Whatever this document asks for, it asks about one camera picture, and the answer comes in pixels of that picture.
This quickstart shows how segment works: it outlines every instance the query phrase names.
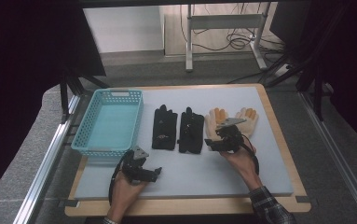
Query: hand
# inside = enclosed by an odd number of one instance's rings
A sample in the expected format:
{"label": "hand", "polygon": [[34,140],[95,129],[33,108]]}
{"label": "hand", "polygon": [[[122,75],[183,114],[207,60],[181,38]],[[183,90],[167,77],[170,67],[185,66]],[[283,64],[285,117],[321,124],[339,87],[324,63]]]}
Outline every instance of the hand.
{"label": "hand", "polygon": [[[244,144],[256,153],[256,148],[252,146],[249,140],[245,137]],[[235,153],[226,151],[221,151],[219,153],[239,172],[250,191],[263,186],[262,181],[256,174],[254,161],[247,150],[240,147]]]}
{"label": "hand", "polygon": [[236,114],[236,119],[246,119],[247,121],[236,124],[240,132],[247,137],[250,137],[254,132],[254,127],[259,119],[259,115],[256,110],[252,108],[246,109],[245,107]]}
{"label": "hand", "polygon": [[213,141],[222,140],[220,136],[216,134],[216,125],[222,123],[228,118],[228,113],[224,109],[218,107],[210,110],[210,115],[206,115],[205,119],[205,132],[207,137]]}
{"label": "hand", "polygon": [[140,182],[138,185],[129,183],[127,177],[119,171],[115,179],[112,192],[112,204],[107,217],[112,221],[120,223],[126,210],[137,200],[138,195],[143,191],[148,182]]}

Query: gray floor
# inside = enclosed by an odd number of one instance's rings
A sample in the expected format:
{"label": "gray floor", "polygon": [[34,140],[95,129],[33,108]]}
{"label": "gray floor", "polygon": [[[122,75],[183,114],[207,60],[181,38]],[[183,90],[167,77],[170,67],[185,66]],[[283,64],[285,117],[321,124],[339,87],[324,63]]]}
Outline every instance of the gray floor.
{"label": "gray floor", "polygon": [[[183,57],[164,57],[162,52],[128,52],[103,55],[108,74],[100,80],[114,87],[225,84],[258,72],[252,54],[200,55],[195,57],[194,71],[185,72]],[[257,82],[260,76],[236,83]],[[357,223],[357,203],[335,166],[309,114],[295,91],[296,77],[267,89],[276,117],[294,158],[309,198],[310,212],[295,214],[299,223]],[[96,86],[83,81],[88,89]],[[325,124],[336,139],[347,163],[357,176],[357,134],[335,111],[325,97]],[[48,145],[61,119],[60,89],[47,91],[39,116],[21,146],[15,160],[0,181],[0,223],[12,223],[43,160]],[[72,138],[75,127],[67,136]],[[79,155],[63,146],[51,178],[41,194],[31,223],[91,223],[98,219],[71,218],[63,212],[61,202],[67,198],[78,164]],[[206,217],[126,218],[126,223],[199,223]],[[213,217],[213,221],[241,223],[241,216]]]}

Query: tray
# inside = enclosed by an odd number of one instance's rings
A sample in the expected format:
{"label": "tray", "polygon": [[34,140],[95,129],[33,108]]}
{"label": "tray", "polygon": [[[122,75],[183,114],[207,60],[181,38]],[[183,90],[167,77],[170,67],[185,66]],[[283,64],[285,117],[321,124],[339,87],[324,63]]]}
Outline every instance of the tray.
{"label": "tray", "polygon": [[141,91],[95,91],[71,148],[90,157],[123,156],[137,143],[143,108]]}

